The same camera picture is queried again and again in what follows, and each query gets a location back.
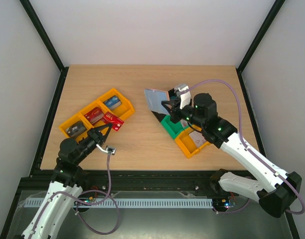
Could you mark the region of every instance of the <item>black cable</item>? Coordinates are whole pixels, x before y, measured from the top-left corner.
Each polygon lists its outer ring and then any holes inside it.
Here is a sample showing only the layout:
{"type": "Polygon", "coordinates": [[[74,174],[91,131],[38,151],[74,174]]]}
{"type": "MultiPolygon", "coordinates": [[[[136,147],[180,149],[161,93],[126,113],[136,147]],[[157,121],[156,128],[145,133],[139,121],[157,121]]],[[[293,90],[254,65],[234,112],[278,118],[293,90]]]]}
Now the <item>black cable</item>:
{"type": "Polygon", "coordinates": [[[188,123],[188,126],[193,129],[193,131],[196,131],[198,133],[202,133],[201,131],[199,131],[199,130],[195,129],[194,127],[192,127],[192,125],[189,122],[187,122],[187,123],[188,123]]]}

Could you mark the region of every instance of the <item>orange compartment tray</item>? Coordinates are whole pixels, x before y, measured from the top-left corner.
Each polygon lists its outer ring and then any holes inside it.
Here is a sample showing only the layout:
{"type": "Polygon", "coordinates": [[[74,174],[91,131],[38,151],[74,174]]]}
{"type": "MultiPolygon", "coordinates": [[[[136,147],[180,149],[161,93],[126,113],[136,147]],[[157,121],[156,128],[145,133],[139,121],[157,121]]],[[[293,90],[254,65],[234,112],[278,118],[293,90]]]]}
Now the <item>orange compartment tray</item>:
{"type": "MultiPolygon", "coordinates": [[[[115,88],[112,88],[105,94],[103,94],[101,97],[99,97],[97,100],[90,103],[88,106],[80,110],[78,113],[76,113],[74,116],[72,116],[70,119],[65,121],[59,126],[59,129],[62,131],[62,133],[69,138],[69,135],[67,134],[67,129],[72,126],[74,123],[81,121],[85,128],[87,129],[85,132],[83,132],[81,135],[77,136],[75,140],[79,142],[83,138],[87,137],[87,131],[91,128],[99,127],[104,125],[104,123],[100,120],[95,125],[92,125],[85,117],[84,115],[87,114],[89,111],[91,111],[93,108],[98,107],[100,108],[103,113],[111,112],[112,114],[116,115],[121,120],[125,121],[129,116],[131,116],[135,109],[133,105],[130,103],[129,100],[127,100],[119,91],[117,91],[115,88]],[[113,109],[112,111],[104,105],[104,101],[108,100],[109,98],[117,96],[119,100],[121,101],[121,105],[113,109]]],[[[106,133],[108,129],[104,129],[102,131],[103,134],[106,133]]]]}
{"type": "Polygon", "coordinates": [[[193,140],[190,138],[189,134],[193,132],[193,129],[187,128],[183,130],[175,139],[174,141],[178,146],[181,148],[184,155],[186,155],[187,158],[191,158],[195,154],[199,153],[201,149],[207,145],[210,145],[209,142],[205,142],[203,145],[201,145],[199,148],[195,145],[193,140]]]}

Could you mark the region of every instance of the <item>red box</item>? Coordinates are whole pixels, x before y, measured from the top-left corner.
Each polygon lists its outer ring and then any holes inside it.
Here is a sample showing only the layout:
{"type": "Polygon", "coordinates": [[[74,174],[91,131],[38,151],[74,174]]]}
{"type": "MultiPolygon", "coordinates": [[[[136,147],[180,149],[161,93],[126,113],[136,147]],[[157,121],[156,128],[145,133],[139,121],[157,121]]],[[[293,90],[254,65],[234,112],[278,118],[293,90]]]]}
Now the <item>red box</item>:
{"type": "Polygon", "coordinates": [[[104,122],[105,124],[112,123],[113,124],[112,128],[115,131],[118,131],[124,123],[124,121],[122,121],[120,118],[118,118],[117,116],[113,115],[110,112],[106,112],[106,114],[104,114],[104,116],[102,117],[101,121],[104,122]]]}
{"type": "Polygon", "coordinates": [[[95,107],[84,116],[92,125],[95,125],[101,120],[101,118],[104,116],[104,113],[99,107],[95,107]]]}

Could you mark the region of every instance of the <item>black metal frame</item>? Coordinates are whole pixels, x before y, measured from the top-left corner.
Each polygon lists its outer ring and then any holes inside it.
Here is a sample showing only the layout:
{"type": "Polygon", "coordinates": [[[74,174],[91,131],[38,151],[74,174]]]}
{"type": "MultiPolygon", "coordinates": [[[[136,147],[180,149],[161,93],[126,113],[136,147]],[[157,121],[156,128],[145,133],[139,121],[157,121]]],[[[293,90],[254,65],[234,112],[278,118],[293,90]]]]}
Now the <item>black metal frame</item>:
{"type": "MultiPolygon", "coordinates": [[[[36,12],[34,11],[29,0],[19,0],[25,11],[27,12],[29,18],[34,24],[37,32],[42,38],[45,46],[47,47],[49,53],[51,54],[54,62],[56,63],[58,69],[61,71],[58,84],[53,96],[53,100],[49,109],[49,113],[46,118],[45,126],[41,135],[41,139],[36,151],[36,155],[33,161],[33,165],[30,171],[30,177],[22,178],[18,189],[16,191],[13,203],[11,205],[9,214],[7,216],[2,234],[0,239],[4,239],[7,236],[13,215],[15,213],[17,203],[20,194],[23,190],[47,190],[52,175],[52,170],[40,170],[40,164],[46,149],[48,137],[50,130],[54,121],[57,106],[65,79],[68,72],[68,67],[64,67],[62,64],[56,50],[50,41],[47,33],[42,26],[36,12]]],[[[260,138],[258,126],[251,108],[250,100],[246,87],[242,78],[242,72],[248,64],[250,58],[255,52],[256,48],[260,44],[262,38],[267,32],[269,26],[273,22],[275,16],[279,12],[285,0],[276,0],[273,4],[269,14],[267,15],[265,21],[263,22],[260,30],[258,31],[256,37],[254,38],[252,44],[250,45],[246,55],[244,56],[240,66],[236,69],[237,75],[239,77],[241,89],[246,102],[246,106],[249,112],[250,120],[254,130],[254,134],[257,140],[259,151],[265,155],[264,147],[260,138]]],[[[107,183],[107,172],[106,171],[88,171],[90,174],[90,180],[92,183],[98,186],[106,186],[107,183]]],[[[232,171],[236,175],[240,176],[251,176],[248,171],[232,171]]],[[[226,195],[215,195],[209,188],[209,179],[214,171],[112,171],[112,181],[114,181],[112,191],[183,191],[191,192],[198,196],[208,196],[212,198],[226,197],[226,195]]],[[[290,230],[294,239],[299,239],[299,234],[294,223],[291,214],[286,213],[290,230]]]]}

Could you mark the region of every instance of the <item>wire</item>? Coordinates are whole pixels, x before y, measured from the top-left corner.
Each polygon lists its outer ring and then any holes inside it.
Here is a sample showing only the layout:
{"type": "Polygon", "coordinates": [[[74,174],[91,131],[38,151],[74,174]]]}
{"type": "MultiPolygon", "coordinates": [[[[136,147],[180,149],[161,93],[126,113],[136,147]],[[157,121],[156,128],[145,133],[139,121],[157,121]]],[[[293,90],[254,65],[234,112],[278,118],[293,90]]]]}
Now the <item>wire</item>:
{"type": "Polygon", "coordinates": [[[237,204],[237,200],[236,200],[234,194],[233,194],[232,192],[230,192],[230,194],[231,194],[231,198],[233,199],[233,201],[235,202],[235,204],[237,204]]]}
{"type": "Polygon", "coordinates": [[[92,186],[91,189],[99,190],[98,187],[96,187],[96,186],[92,186]]]}
{"type": "MultiPolygon", "coordinates": [[[[84,205],[88,205],[88,206],[99,205],[99,204],[101,204],[102,202],[104,202],[107,198],[110,198],[110,199],[113,201],[113,203],[115,204],[115,207],[116,207],[116,209],[117,209],[117,222],[116,222],[115,227],[114,227],[110,232],[102,233],[102,235],[108,235],[108,234],[111,234],[111,233],[113,233],[114,231],[116,231],[117,228],[118,228],[118,226],[119,226],[119,224],[120,224],[121,217],[120,217],[120,210],[119,210],[119,208],[118,208],[118,205],[117,205],[116,201],[109,195],[109,194],[110,194],[110,191],[111,191],[111,186],[112,186],[111,174],[110,174],[110,170],[109,170],[110,156],[111,156],[110,153],[107,154],[107,173],[108,173],[108,183],[109,183],[109,184],[108,184],[108,191],[107,191],[107,193],[105,193],[105,192],[103,192],[103,191],[100,191],[100,190],[88,190],[88,191],[85,191],[85,192],[83,192],[83,193],[81,194],[81,195],[83,195],[83,194],[90,193],[90,192],[102,193],[102,194],[105,195],[105,197],[104,197],[102,200],[100,200],[99,202],[95,202],[95,203],[86,203],[86,202],[84,202],[84,201],[82,201],[82,200],[80,200],[80,199],[78,199],[78,198],[76,198],[76,197],[74,197],[74,196],[72,196],[72,195],[66,193],[66,192],[58,191],[58,192],[54,193],[54,194],[49,198],[49,200],[45,203],[45,205],[44,205],[43,208],[41,209],[41,211],[40,211],[40,213],[38,214],[38,216],[37,216],[37,218],[36,218],[36,221],[35,221],[35,223],[34,223],[34,225],[33,225],[33,227],[32,227],[32,231],[35,231],[35,229],[36,229],[36,227],[37,227],[37,224],[38,224],[39,220],[41,219],[43,213],[45,212],[47,206],[48,206],[49,203],[53,200],[53,198],[54,198],[56,195],[58,195],[58,194],[63,194],[63,195],[65,195],[65,196],[67,196],[67,197],[69,197],[69,198],[75,200],[75,201],[78,202],[78,203],[81,203],[81,204],[84,204],[84,205]]],[[[101,233],[101,232],[98,232],[98,231],[92,229],[92,228],[84,221],[84,219],[79,215],[79,213],[77,214],[77,216],[79,217],[79,219],[85,224],[85,226],[86,226],[89,230],[91,230],[92,232],[97,233],[97,234],[101,233]]],[[[30,234],[30,235],[28,236],[28,239],[31,239],[32,236],[33,236],[33,234],[30,234]]]]}
{"type": "Polygon", "coordinates": [[[192,127],[192,125],[191,125],[189,122],[187,122],[187,123],[188,123],[188,126],[189,126],[190,128],[192,128],[194,131],[196,131],[196,132],[198,132],[198,133],[202,133],[201,131],[199,131],[199,130],[195,129],[194,127],[192,127]]]}
{"type": "MultiPolygon", "coordinates": [[[[202,85],[202,84],[205,84],[205,83],[210,83],[210,82],[219,82],[219,83],[222,83],[224,85],[226,85],[233,93],[235,99],[236,99],[236,102],[237,102],[237,105],[238,105],[238,114],[239,114],[239,136],[240,136],[240,140],[241,140],[241,143],[243,144],[243,146],[245,148],[248,147],[248,145],[245,143],[244,139],[243,139],[243,134],[242,134],[242,115],[241,115],[241,104],[240,104],[240,100],[237,96],[237,93],[236,91],[233,89],[233,87],[231,85],[229,85],[227,82],[223,81],[223,80],[219,80],[219,79],[210,79],[210,80],[205,80],[205,81],[201,81],[199,82],[198,84],[192,86],[191,88],[185,90],[185,91],[181,91],[181,92],[178,92],[179,95],[182,95],[182,94],[185,94],[191,90],[193,90],[194,88],[202,85]]],[[[273,172],[274,174],[276,173],[276,170],[274,170],[274,168],[272,168],[269,164],[267,164],[260,156],[258,156],[251,148],[248,148],[248,151],[257,159],[259,160],[263,165],[265,165],[271,172],[273,172]]],[[[291,190],[294,192],[294,194],[297,196],[297,198],[299,199],[301,205],[302,205],[302,210],[299,211],[299,212],[294,212],[294,211],[291,211],[289,209],[286,210],[286,212],[288,213],[292,213],[292,214],[303,214],[305,212],[305,203],[303,201],[303,198],[302,196],[298,193],[298,191],[292,186],[292,184],[290,182],[288,182],[282,175],[278,174],[278,177],[283,181],[285,182],[285,184],[287,184],[291,190]]]]}
{"type": "MultiPolygon", "coordinates": [[[[108,191],[107,191],[107,193],[104,193],[103,191],[100,191],[100,190],[88,190],[88,191],[85,191],[85,192],[83,192],[83,193],[81,194],[81,195],[83,195],[83,194],[90,193],[90,192],[99,192],[99,193],[106,194],[106,197],[105,197],[104,199],[102,199],[101,201],[99,201],[98,203],[95,203],[95,204],[93,204],[93,205],[99,205],[99,204],[101,204],[102,202],[104,202],[104,201],[107,199],[107,197],[110,197],[110,198],[111,198],[111,196],[109,196],[109,194],[110,194],[110,192],[111,192],[111,188],[112,188],[112,178],[111,178],[111,173],[110,173],[110,170],[109,170],[110,157],[111,157],[111,154],[109,153],[109,154],[107,155],[107,174],[108,174],[108,191]]],[[[99,234],[99,235],[109,235],[109,234],[111,234],[111,233],[113,233],[114,231],[117,230],[117,228],[118,228],[118,226],[119,226],[119,223],[120,223],[120,219],[121,219],[121,218],[120,218],[120,214],[119,214],[119,209],[118,209],[118,206],[117,206],[116,202],[115,202],[114,204],[115,204],[115,206],[116,206],[116,208],[117,208],[117,210],[118,210],[117,222],[116,222],[115,227],[114,227],[111,231],[109,231],[109,232],[107,232],[107,233],[99,232],[99,231],[93,229],[90,225],[87,224],[87,222],[86,222],[86,221],[82,218],[82,216],[78,213],[78,206],[79,206],[79,204],[77,204],[77,206],[76,206],[76,213],[77,213],[78,218],[82,221],[82,223],[83,223],[89,230],[91,230],[93,233],[96,233],[96,234],[99,234]]]]}
{"type": "Polygon", "coordinates": [[[230,211],[230,212],[218,212],[214,207],[212,208],[212,210],[215,211],[216,214],[232,214],[232,213],[237,213],[242,211],[243,209],[245,209],[250,203],[250,199],[248,198],[247,202],[245,205],[243,205],[241,208],[234,210],[234,211],[230,211]]]}

